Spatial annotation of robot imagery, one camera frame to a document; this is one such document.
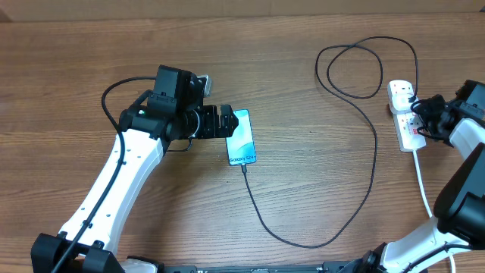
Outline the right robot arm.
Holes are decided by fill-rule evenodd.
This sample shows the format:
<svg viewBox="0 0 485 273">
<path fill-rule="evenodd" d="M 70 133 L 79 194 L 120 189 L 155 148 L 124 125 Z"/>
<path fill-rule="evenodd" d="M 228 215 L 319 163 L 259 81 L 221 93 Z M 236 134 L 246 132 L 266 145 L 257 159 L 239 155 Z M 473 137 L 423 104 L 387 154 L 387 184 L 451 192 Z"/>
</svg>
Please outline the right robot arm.
<svg viewBox="0 0 485 273">
<path fill-rule="evenodd" d="M 436 198 L 433 214 L 401 240 L 383 243 L 350 262 L 344 272 L 426 272 L 454 254 L 484 248 L 484 84 L 466 80 L 456 97 L 401 102 L 403 83 L 388 86 L 397 120 L 419 140 L 456 148 L 463 163 Z"/>
</svg>

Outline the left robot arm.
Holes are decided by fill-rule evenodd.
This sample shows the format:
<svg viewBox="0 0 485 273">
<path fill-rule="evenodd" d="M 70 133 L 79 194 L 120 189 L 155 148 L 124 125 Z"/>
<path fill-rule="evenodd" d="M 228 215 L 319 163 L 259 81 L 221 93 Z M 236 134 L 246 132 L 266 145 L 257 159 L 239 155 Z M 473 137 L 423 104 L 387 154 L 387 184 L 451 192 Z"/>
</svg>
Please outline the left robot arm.
<svg viewBox="0 0 485 273">
<path fill-rule="evenodd" d="M 175 140 L 231 137 L 239 119 L 230 105 L 204 105 L 211 79 L 161 65 L 119 119 L 111 154 L 80 207 L 57 235 L 40 234 L 30 251 L 33 271 L 162 272 L 164 265 L 116 252 L 128 215 L 144 183 Z"/>
</svg>

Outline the Samsung Galaxy smartphone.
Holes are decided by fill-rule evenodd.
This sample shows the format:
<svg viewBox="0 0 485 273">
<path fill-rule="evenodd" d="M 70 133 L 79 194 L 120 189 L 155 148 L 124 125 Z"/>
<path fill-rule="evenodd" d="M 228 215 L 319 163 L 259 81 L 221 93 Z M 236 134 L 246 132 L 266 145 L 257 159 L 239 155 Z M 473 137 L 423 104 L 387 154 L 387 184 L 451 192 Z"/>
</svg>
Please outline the Samsung Galaxy smartphone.
<svg viewBox="0 0 485 273">
<path fill-rule="evenodd" d="M 247 109 L 233 112 L 238 118 L 238 126 L 231 137 L 226 138 L 229 165 L 247 165 L 257 162 L 252 126 Z"/>
</svg>

